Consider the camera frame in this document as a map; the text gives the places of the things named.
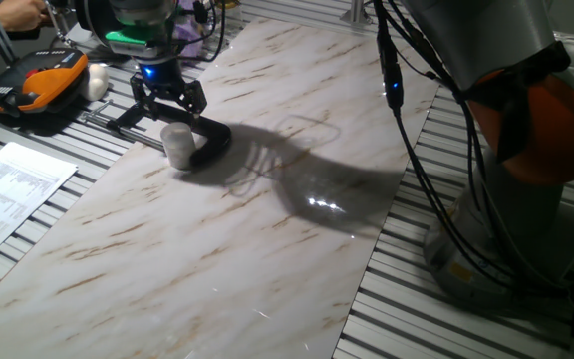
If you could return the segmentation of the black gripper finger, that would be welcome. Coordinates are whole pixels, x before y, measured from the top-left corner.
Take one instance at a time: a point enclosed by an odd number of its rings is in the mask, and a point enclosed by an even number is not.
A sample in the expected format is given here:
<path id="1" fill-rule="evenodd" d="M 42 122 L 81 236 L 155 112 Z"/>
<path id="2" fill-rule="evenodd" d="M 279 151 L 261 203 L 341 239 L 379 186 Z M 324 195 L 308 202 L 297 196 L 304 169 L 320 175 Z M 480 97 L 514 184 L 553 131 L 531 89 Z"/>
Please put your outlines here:
<path id="1" fill-rule="evenodd" d="M 207 100 L 198 80 L 184 85 L 179 96 L 179 104 L 197 118 L 202 114 L 207 107 Z"/>
<path id="2" fill-rule="evenodd" d="M 157 119 L 157 104 L 154 93 L 145 91 L 144 78 L 140 73 L 135 73 L 130 78 L 133 97 L 135 100 L 134 108 L 141 117 L 148 117 L 153 120 Z"/>

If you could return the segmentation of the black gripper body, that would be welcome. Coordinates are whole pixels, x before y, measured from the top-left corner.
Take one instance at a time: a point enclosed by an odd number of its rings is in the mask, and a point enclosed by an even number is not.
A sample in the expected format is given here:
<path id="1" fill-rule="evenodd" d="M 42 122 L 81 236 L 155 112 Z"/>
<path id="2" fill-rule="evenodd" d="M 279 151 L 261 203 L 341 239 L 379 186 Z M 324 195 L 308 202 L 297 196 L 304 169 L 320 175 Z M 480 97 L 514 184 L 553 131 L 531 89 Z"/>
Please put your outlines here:
<path id="1" fill-rule="evenodd" d="M 180 65 L 175 57 L 135 57 L 148 89 L 160 99 L 180 99 L 185 90 Z"/>

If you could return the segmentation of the bare human hand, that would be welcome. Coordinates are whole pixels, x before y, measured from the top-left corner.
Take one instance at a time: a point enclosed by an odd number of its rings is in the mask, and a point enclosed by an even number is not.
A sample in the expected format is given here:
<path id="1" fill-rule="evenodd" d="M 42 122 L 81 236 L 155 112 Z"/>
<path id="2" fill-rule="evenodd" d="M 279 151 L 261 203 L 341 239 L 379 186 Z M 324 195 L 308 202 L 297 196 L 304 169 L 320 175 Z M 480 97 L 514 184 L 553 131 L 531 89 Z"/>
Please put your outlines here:
<path id="1" fill-rule="evenodd" d="M 0 23 L 7 32 L 31 31 L 47 19 L 42 0 L 3 0 L 0 3 Z"/>

